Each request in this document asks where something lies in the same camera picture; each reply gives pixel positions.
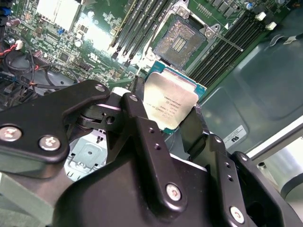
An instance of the sticker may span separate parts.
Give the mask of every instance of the sticker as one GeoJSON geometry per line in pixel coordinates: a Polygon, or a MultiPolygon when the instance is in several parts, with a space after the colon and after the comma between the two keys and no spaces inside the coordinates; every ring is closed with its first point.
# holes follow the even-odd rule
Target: sticker
{"type": "Polygon", "coordinates": [[[244,136],[246,136],[246,134],[247,133],[243,125],[240,125],[235,131],[233,131],[231,134],[224,138],[223,141],[225,143],[226,149],[239,142],[244,136]]]}

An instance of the black plastic bracket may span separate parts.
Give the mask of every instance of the black plastic bracket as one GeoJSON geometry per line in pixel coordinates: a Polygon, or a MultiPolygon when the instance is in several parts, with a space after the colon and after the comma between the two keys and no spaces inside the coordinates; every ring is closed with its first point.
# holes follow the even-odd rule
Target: black plastic bracket
{"type": "Polygon", "coordinates": [[[292,207],[283,200],[247,155],[237,151],[232,154],[231,159],[238,168],[241,189],[249,215],[253,216],[253,213],[259,212],[255,214],[257,218],[254,219],[257,226],[303,226],[292,207]]]}
{"type": "Polygon", "coordinates": [[[109,96],[104,85],[86,80],[0,112],[0,128],[14,126],[22,132],[14,142],[0,140],[0,171],[39,178],[55,175],[69,153],[69,125],[75,124],[83,108],[104,103],[109,96]],[[40,148],[44,136],[58,138],[60,147],[40,148]]]}
{"type": "Polygon", "coordinates": [[[108,137],[107,163],[124,153],[135,152],[150,209],[161,219],[174,220],[186,209],[187,194],[158,125],[148,120],[142,101],[132,93],[123,95],[121,107],[125,114],[125,127],[115,141],[111,140],[113,136],[108,137]],[[169,197],[169,184],[178,188],[179,200],[169,197]]]}
{"type": "Polygon", "coordinates": [[[212,198],[209,203],[214,225],[254,226],[250,224],[246,213],[236,165],[228,158],[223,141],[209,134],[205,140],[205,149],[193,162],[206,167],[210,174],[209,190],[212,198]]]}

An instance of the metal bracket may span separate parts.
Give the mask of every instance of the metal bracket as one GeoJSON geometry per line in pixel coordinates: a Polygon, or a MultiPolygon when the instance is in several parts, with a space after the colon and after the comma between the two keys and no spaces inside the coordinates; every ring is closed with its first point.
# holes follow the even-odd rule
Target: metal bracket
{"type": "Polygon", "coordinates": [[[207,39],[212,40],[216,37],[216,33],[218,33],[220,31],[220,25],[219,24],[215,24],[213,26],[211,26],[210,28],[207,27],[205,29],[205,36],[207,39]]]}
{"type": "Polygon", "coordinates": [[[188,19],[189,18],[189,12],[183,8],[182,6],[179,7],[177,10],[177,14],[181,16],[183,19],[188,19]]]}

